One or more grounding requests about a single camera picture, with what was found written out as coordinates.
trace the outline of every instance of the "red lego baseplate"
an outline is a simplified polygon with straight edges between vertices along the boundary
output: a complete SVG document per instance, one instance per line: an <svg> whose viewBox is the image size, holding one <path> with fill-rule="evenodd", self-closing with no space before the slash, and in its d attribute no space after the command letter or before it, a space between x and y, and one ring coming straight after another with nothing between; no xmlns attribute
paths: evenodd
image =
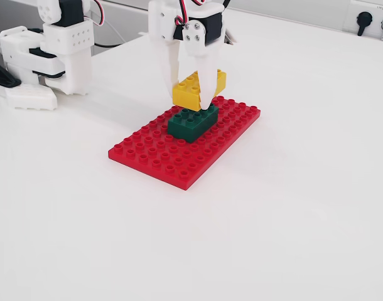
<svg viewBox="0 0 383 301"><path fill-rule="evenodd" d="M216 125L190 144L167 134L168 121L181 111L172 107L109 151L109 158L187 190L259 117L257 107L222 96Z"/></svg>

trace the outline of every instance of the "white table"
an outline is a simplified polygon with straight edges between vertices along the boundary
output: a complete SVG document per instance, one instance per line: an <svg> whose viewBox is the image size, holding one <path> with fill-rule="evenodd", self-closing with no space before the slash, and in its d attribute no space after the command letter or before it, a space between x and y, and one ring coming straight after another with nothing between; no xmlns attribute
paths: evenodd
<svg viewBox="0 0 383 301"><path fill-rule="evenodd" d="M0 98L0 301L383 300L383 43L227 15L262 117L187 192L107 157L171 106L147 37L54 112Z"/></svg>

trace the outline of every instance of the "yellow lego brick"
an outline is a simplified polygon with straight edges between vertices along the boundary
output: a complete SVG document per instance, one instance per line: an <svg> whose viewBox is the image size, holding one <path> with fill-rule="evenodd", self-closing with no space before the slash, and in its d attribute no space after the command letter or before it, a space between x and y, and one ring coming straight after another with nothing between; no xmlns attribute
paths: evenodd
<svg viewBox="0 0 383 301"><path fill-rule="evenodd" d="M218 70L217 91L221 93L227 84L227 74ZM200 111L200 82L197 71L173 88L173 104L193 111Z"/></svg>

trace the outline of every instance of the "white robot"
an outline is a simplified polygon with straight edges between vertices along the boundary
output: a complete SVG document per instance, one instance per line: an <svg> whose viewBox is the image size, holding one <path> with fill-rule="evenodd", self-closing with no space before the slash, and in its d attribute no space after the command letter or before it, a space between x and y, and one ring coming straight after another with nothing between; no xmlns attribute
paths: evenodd
<svg viewBox="0 0 383 301"><path fill-rule="evenodd" d="M195 57L200 80L201 108L208 109L217 89L217 59L227 29L223 4L211 0L153 0L149 3L149 35L159 56L170 95L178 84L179 45Z"/></svg>
<svg viewBox="0 0 383 301"><path fill-rule="evenodd" d="M68 95L88 92L94 45L93 21L84 17L89 10L90 0L38 0L43 33L20 26L0 34L4 66L22 83L0 86L9 106L54 110L57 98L51 88Z"/></svg>

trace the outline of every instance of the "wall socket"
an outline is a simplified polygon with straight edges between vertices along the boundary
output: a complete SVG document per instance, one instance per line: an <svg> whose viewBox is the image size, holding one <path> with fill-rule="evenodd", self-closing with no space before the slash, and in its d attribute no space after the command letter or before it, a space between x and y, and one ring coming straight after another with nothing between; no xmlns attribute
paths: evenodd
<svg viewBox="0 0 383 301"><path fill-rule="evenodd" d="M368 12L373 16L373 22L366 27L364 36L381 40L383 22L383 5L373 4L363 1L351 0L347 17L343 25L343 30L349 33L357 34L359 25L357 24L357 16L362 12Z"/></svg>

